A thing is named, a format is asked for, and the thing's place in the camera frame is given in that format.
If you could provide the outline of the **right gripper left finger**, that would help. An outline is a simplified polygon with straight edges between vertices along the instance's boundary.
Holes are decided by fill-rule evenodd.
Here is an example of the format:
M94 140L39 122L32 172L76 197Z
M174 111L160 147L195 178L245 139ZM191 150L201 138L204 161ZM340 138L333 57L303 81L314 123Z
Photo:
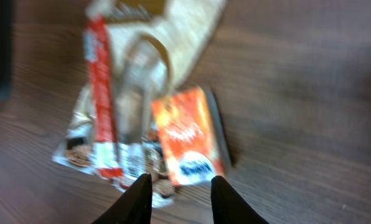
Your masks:
M142 174L120 198L92 224L150 224L153 185L150 174Z

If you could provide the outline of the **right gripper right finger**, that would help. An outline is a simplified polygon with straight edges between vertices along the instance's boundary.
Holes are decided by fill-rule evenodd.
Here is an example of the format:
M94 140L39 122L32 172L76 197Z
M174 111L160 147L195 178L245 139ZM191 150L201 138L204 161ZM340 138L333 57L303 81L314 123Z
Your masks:
M211 180L210 199L215 224L268 224L220 175Z

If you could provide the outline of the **small orange snack packet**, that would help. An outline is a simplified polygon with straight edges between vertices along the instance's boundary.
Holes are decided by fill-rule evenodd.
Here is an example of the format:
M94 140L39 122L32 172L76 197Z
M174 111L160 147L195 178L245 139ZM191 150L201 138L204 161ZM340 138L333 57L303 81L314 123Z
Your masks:
M151 109L173 185L225 175L232 160L211 89L195 86L154 100Z

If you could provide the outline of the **red snack bar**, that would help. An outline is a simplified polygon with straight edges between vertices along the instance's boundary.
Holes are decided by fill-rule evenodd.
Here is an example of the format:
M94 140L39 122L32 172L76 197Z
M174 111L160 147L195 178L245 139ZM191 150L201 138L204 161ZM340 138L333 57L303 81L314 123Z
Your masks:
M111 92L110 51L105 19L88 21L83 33L94 111L93 150L97 174L108 180L123 175L118 162L117 136Z

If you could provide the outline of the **beige snack pouch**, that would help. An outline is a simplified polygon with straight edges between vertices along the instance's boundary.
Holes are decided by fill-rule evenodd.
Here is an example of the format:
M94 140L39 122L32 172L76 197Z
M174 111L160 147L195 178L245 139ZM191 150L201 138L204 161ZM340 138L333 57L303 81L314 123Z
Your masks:
M175 186L169 179L151 103L182 91L179 87L214 33L225 5L223 0L106 0L92 1L87 7L88 21L105 19L118 162L123 171L119 178L104 180L125 192L140 175L150 174L154 208L173 204L176 188L185 185ZM66 138L53 153L54 162L99 176L93 163L94 118L89 77Z

